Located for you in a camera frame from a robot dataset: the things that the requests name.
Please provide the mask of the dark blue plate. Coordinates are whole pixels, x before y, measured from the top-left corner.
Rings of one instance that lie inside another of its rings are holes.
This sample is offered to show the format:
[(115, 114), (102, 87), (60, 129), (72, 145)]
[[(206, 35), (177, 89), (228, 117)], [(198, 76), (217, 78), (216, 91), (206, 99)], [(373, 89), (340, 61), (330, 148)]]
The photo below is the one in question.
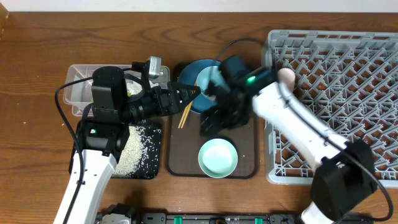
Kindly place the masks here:
[[(188, 64), (181, 72), (178, 77), (178, 82), (187, 84), (187, 85), (194, 85), (196, 84), (198, 74), (206, 67), (210, 66), (218, 66), (221, 62), (214, 61), (210, 59), (198, 60)], [(218, 87), (222, 87), (227, 93), (231, 91), (230, 87), (227, 85), (220, 86), (215, 85)], [(202, 112), (206, 111), (207, 109), (211, 108), (212, 106), (216, 106), (217, 102), (216, 99), (214, 101), (205, 98), (202, 93), (200, 93), (193, 101), (191, 111), (196, 114), (201, 114)]]

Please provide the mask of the white tissue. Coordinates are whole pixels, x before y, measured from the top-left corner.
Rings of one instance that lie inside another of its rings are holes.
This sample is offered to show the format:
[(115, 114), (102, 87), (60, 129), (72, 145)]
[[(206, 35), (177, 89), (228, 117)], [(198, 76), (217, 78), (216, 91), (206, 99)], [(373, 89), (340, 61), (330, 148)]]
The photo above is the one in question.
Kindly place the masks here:
[(142, 86), (137, 82), (127, 82), (126, 88), (128, 97), (136, 96), (142, 91)]

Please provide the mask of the light blue bowl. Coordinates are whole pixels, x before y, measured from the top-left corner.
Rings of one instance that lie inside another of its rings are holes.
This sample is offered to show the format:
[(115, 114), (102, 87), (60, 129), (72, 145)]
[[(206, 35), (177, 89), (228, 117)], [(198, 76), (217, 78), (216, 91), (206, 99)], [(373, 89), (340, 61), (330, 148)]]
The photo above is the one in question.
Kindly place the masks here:
[(225, 86), (226, 83), (220, 71), (218, 70), (218, 66), (210, 66), (204, 68), (197, 76), (196, 84), (200, 87), (202, 95), (205, 98), (214, 101), (216, 99), (215, 96), (210, 96), (206, 90), (208, 88), (209, 82), (212, 81), (215, 85)]

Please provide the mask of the mint green bowl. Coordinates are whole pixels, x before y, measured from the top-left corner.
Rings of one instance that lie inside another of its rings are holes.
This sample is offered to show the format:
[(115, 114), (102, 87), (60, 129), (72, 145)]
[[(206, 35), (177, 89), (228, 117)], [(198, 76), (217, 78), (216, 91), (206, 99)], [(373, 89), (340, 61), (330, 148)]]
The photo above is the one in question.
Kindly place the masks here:
[(198, 164), (208, 177), (222, 179), (236, 169), (238, 152), (230, 141), (221, 138), (211, 139), (200, 148)]

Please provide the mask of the pink cup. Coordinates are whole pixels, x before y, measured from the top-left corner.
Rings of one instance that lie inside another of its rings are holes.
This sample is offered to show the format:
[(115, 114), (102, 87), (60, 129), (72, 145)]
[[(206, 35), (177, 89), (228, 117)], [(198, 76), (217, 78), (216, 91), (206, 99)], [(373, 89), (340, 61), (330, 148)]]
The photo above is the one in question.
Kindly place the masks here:
[(284, 83), (290, 92), (293, 92), (295, 87), (295, 72), (290, 68), (281, 68), (277, 72), (277, 77), (280, 82)]

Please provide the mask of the pile of white rice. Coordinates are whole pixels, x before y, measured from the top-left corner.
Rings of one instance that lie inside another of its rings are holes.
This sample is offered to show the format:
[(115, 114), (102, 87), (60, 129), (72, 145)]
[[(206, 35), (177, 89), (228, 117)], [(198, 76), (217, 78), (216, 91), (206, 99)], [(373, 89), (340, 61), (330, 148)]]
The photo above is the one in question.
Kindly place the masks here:
[(159, 172), (162, 129), (130, 126), (130, 136), (112, 178), (153, 179)]

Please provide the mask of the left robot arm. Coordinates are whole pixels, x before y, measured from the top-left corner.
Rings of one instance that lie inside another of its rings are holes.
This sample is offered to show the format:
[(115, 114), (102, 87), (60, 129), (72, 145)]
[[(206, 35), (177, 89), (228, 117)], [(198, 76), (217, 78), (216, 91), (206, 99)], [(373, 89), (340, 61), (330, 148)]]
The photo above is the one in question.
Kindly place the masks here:
[(153, 117), (182, 112), (199, 94), (196, 85), (168, 82), (151, 86), (146, 66), (105, 66), (92, 76), (93, 102), (81, 121), (68, 128), (74, 144), (70, 180), (55, 223), (94, 223), (104, 190), (129, 139), (129, 127)]

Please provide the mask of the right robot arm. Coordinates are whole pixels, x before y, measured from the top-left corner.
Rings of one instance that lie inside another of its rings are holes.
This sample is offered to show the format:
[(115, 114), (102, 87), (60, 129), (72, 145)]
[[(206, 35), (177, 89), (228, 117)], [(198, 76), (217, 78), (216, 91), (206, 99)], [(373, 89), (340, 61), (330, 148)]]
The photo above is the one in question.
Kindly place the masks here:
[(306, 109), (292, 93), (292, 69), (252, 70), (234, 55), (211, 66), (208, 79), (206, 94), (217, 103), (202, 112), (201, 135), (243, 126), (255, 113), (281, 131), (313, 170), (312, 202), (302, 223), (335, 223), (377, 190), (369, 145), (349, 141)]

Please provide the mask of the grey dishwasher rack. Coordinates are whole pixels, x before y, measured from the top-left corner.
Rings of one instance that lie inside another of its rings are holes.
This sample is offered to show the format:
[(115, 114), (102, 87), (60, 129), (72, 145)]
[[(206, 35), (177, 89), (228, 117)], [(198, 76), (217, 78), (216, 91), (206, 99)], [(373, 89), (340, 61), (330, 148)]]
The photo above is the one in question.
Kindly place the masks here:
[(295, 72), (295, 96), (326, 125), (373, 152), (375, 175), (397, 187), (397, 34), (272, 30), (268, 68)]

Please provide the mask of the brown serving tray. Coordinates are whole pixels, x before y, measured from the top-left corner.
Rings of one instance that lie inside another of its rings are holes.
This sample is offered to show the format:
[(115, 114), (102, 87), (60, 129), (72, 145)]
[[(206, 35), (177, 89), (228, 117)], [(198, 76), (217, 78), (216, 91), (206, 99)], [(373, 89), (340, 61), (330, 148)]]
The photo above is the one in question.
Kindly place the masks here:
[(248, 124), (236, 129), (224, 129), (208, 137), (200, 135), (200, 115), (192, 111), (182, 129), (178, 125), (182, 114), (168, 119), (169, 136), (165, 150), (165, 167), (168, 172), (181, 177), (206, 177), (198, 164), (202, 145), (213, 138), (230, 141), (238, 152), (238, 164), (229, 179), (250, 179), (259, 170), (258, 118), (253, 116)]

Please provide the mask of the black tray bin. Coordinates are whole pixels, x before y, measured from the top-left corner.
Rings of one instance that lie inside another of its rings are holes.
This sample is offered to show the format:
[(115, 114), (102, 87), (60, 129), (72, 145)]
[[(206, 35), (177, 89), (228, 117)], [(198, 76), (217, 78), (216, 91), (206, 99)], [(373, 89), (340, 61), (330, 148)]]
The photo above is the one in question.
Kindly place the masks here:
[(87, 119), (78, 123), (76, 136), (82, 149), (115, 158), (113, 179), (153, 179), (158, 174), (162, 140), (159, 123), (148, 121), (140, 126)]

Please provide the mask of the clear plastic bin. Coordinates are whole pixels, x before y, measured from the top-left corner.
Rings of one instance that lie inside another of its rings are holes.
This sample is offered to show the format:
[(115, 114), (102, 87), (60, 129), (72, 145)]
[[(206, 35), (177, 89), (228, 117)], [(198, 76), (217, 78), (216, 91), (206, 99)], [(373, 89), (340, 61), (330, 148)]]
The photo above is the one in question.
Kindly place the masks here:
[[(68, 69), (66, 83), (74, 82), (86, 77), (91, 77), (93, 72), (101, 67), (111, 66), (111, 64), (74, 64)], [(160, 86), (167, 89), (167, 82), (170, 81), (170, 70), (166, 66), (160, 67), (160, 75), (150, 79), (150, 86)], [(85, 107), (92, 102), (91, 84), (92, 80), (77, 83), (64, 89), (63, 101), (67, 105), (72, 105), (72, 114), (82, 116)]]

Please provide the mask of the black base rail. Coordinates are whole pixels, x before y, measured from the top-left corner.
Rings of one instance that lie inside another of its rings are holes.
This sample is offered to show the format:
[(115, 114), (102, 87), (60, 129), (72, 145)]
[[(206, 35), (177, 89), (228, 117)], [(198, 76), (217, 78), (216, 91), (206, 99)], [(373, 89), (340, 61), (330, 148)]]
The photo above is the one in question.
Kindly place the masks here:
[(298, 224), (298, 215), (166, 215), (165, 213), (144, 213), (131, 218), (120, 214), (104, 215), (95, 223), (101, 224)]

